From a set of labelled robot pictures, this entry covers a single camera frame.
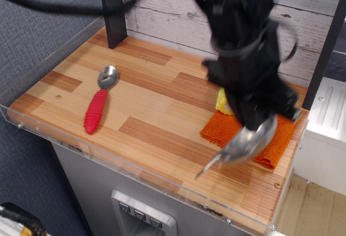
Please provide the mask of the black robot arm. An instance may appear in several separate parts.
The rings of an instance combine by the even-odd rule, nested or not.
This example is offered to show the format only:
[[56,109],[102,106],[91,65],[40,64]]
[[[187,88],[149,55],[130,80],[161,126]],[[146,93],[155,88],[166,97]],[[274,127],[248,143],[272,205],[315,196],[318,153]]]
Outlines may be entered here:
[[195,0],[211,29],[218,59],[205,60],[208,80],[225,90],[239,122],[256,130],[280,114],[295,120],[297,94],[278,76],[282,63],[279,23],[270,18],[274,0]]

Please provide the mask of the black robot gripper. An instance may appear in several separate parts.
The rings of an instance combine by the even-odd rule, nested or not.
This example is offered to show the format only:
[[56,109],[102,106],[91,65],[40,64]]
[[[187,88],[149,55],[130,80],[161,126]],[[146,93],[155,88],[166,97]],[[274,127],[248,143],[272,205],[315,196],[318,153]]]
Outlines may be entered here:
[[297,93],[278,76],[278,68],[283,62],[278,45],[278,27],[288,28],[297,37],[292,26],[270,20],[259,40],[245,52],[221,50],[217,60],[202,62],[208,70],[208,81],[224,88],[228,104],[238,121],[250,130],[257,130],[273,114],[293,121],[300,115],[295,106]]

